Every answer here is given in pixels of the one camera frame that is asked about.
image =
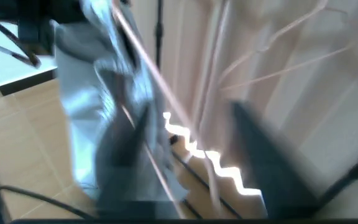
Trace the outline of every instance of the fabric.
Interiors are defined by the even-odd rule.
[[[116,158],[120,153],[115,152],[125,150],[119,147],[120,141],[133,132],[122,107],[136,124],[150,103],[145,142],[175,198],[181,200],[187,191],[170,166],[163,96],[144,61],[115,25],[111,7],[109,1],[83,1],[82,10],[89,22],[55,27],[56,74],[60,100],[70,120],[73,176],[95,200],[108,185],[114,186],[109,194],[112,202],[168,202],[145,150],[134,150],[137,156],[133,166],[113,163],[120,159]],[[127,6],[120,7],[137,32]]]

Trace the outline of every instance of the bright white light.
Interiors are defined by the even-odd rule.
[[[190,142],[190,130],[179,125],[169,123],[171,113],[165,112],[165,129],[172,134],[183,136],[185,138],[185,149],[193,156],[205,159],[205,154],[202,150],[197,149],[197,142]],[[249,189],[242,186],[242,179],[240,169],[237,167],[222,168],[220,165],[221,155],[216,151],[206,151],[207,156],[211,159],[216,175],[220,177],[231,177],[234,180],[234,185],[241,195],[262,195],[259,189]]]

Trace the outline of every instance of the tile floor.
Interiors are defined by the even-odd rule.
[[[37,192],[93,213],[92,201],[73,185],[65,122],[56,80],[9,96],[0,95],[0,184]],[[183,154],[183,143],[177,143],[174,150]],[[208,179],[199,159],[192,159],[190,166]],[[188,201],[204,218],[214,218],[209,192],[185,169],[180,170],[178,179],[190,190]],[[218,184],[221,195],[243,217],[259,217],[255,199],[238,195],[232,180],[219,179]],[[77,218],[29,197],[10,192],[2,196],[12,219]],[[181,207],[188,218],[194,218],[186,207]],[[224,213],[226,218],[234,218],[227,210]]]

